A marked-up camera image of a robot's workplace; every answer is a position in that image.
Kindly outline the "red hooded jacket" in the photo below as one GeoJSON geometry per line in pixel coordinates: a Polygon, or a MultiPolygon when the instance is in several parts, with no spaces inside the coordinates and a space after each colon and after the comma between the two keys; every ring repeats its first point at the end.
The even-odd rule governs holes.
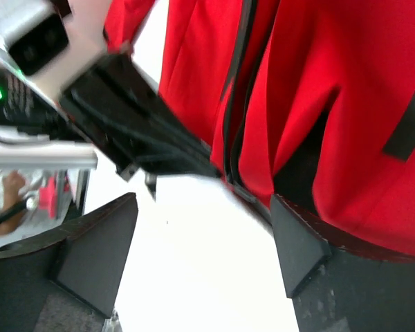
{"type": "Polygon", "coordinates": [[[170,1],[158,90],[232,188],[415,256],[415,1],[170,1]]]}

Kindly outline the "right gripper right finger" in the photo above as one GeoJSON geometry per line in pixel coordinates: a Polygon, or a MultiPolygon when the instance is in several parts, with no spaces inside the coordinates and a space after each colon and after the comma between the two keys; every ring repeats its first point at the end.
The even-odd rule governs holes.
{"type": "Polygon", "coordinates": [[[278,195],[270,214],[300,331],[415,331],[415,257],[352,237],[278,195]]]}

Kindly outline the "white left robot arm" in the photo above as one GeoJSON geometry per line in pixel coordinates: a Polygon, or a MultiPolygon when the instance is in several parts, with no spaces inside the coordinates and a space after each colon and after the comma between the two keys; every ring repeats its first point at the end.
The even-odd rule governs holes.
{"type": "Polygon", "coordinates": [[[87,141],[130,179],[154,176],[219,177],[210,149],[190,133],[122,54],[65,53],[31,76],[0,68],[0,126],[51,140],[87,141]]]}

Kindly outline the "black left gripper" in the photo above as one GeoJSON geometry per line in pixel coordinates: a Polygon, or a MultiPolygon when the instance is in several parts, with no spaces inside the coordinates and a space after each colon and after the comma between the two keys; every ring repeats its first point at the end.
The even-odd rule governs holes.
{"type": "Polygon", "coordinates": [[[101,57],[60,98],[70,121],[129,180],[139,169],[155,175],[219,178],[209,149],[152,90],[129,58],[101,57]]]}

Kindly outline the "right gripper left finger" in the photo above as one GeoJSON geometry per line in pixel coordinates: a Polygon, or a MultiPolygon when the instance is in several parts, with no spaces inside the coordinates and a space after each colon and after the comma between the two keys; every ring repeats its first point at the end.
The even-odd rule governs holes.
{"type": "Polygon", "coordinates": [[[0,249],[0,331],[101,331],[138,216],[127,193],[0,249]]]}

